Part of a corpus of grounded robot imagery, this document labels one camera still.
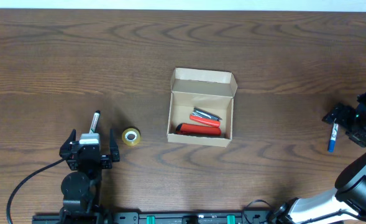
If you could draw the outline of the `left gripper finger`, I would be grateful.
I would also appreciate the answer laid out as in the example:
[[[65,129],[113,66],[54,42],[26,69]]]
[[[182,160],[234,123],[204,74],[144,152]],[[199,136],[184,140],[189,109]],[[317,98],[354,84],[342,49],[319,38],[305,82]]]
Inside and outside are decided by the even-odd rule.
[[[119,148],[117,145],[117,142],[114,138],[113,130],[110,129],[109,132],[109,149],[112,156],[118,156],[119,155]]]
[[[73,145],[75,144],[76,144],[76,130],[73,129],[67,140],[62,144],[62,149],[72,149]]]

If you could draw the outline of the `yellow tape roll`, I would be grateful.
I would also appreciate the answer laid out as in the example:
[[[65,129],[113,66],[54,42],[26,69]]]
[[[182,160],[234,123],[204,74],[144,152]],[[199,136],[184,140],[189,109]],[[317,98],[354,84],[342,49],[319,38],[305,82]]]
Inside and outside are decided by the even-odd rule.
[[[128,146],[135,146],[141,141],[141,135],[138,129],[127,128],[122,133],[122,140]]]

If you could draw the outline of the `black marker pen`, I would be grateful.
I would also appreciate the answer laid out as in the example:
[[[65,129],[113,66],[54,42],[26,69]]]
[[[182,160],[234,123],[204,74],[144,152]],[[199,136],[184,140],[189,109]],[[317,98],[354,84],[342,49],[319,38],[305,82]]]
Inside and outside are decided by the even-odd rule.
[[[92,122],[91,122],[91,126],[90,126],[90,129],[89,129],[89,133],[90,134],[96,132],[96,129],[98,127],[98,122],[99,122],[100,115],[101,115],[100,110],[97,110],[97,111],[94,112],[93,119],[92,119]]]

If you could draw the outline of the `blue marker pen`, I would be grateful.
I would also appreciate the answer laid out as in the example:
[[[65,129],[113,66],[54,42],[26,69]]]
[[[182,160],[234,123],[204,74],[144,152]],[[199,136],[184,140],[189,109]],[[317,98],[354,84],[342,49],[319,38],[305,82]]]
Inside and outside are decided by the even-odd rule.
[[[327,148],[328,152],[334,152],[334,149],[335,149],[335,146],[336,146],[336,139],[337,139],[338,130],[339,130],[339,125],[337,123],[333,123],[332,131],[331,131],[331,137],[330,137],[328,148]]]

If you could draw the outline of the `red utility knife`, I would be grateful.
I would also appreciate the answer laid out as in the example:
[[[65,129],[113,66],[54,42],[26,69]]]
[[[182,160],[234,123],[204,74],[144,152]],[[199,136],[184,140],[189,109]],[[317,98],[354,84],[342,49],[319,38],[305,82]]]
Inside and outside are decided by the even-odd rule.
[[[197,135],[207,135],[207,136],[220,136],[221,130],[217,127],[181,123],[176,127],[176,133],[177,134],[197,134]]]

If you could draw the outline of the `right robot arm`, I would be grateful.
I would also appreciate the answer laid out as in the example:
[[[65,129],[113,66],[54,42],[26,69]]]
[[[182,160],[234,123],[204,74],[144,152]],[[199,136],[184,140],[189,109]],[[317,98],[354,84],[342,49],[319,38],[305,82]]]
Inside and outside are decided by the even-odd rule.
[[[353,108],[336,104],[323,122],[341,127],[351,141],[366,147],[366,93],[357,97]],[[276,223],[366,222],[366,153],[348,165],[338,176],[334,188],[311,198],[295,198],[271,216]]]

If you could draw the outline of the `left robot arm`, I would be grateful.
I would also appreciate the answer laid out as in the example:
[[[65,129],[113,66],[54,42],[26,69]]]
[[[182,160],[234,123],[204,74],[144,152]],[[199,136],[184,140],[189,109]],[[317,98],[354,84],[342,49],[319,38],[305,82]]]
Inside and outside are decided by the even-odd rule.
[[[59,155],[66,160],[72,173],[62,181],[63,207],[61,224],[113,222],[113,214],[100,204],[102,171],[112,169],[120,161],[119,149],[113,132],[109,132],[109,154],[101,154],[98,133],[82,134],[76,139],[73,130],[60,147]]]

